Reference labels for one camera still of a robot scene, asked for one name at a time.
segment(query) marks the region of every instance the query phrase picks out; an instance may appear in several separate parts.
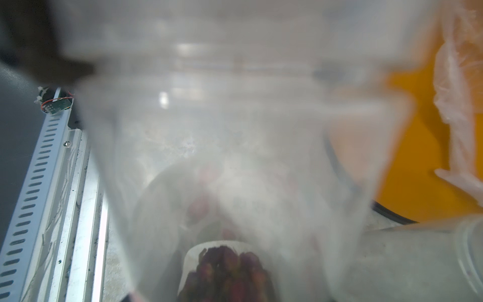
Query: plastic bag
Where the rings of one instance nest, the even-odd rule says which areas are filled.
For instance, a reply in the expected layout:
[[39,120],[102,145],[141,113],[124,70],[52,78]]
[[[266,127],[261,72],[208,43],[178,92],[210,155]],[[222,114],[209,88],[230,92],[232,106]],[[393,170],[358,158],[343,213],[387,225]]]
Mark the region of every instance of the plastic bag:
[[450,170],[436,175],[483,206],[483,183],[475,168],[475,113],[483,113],[483,2],[448,1],[443,9],[444,44],[436,55],[434,103],[450,125]]
[[99,76],[76,96],[143,301],[175,301],[187,252],[217,240],[268,255],[279,301],[328,301],[410,111],[405,95],[213,71]]

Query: metal frame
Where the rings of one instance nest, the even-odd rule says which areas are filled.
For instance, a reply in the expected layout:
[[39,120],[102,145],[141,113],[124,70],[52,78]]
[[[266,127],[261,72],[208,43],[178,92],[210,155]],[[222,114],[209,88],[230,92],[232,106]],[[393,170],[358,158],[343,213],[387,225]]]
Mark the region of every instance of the metal frame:
[[[54,223],[61,217],[61,197],[80,131],[69,130],[70,110],[49,115],[43,123],[14,214],[0,251],[0,301],[23,301],[27,288],[52,250]],[[59,186],[59,177],[64,180]]]
[[0,250],[0,302],[102,301],[108,205],[70,114],[43,123]]
[[89,157],[84,194],[72,254],[66,302],[90,301],[94,280],[97,239],[103,191],[93,156]]

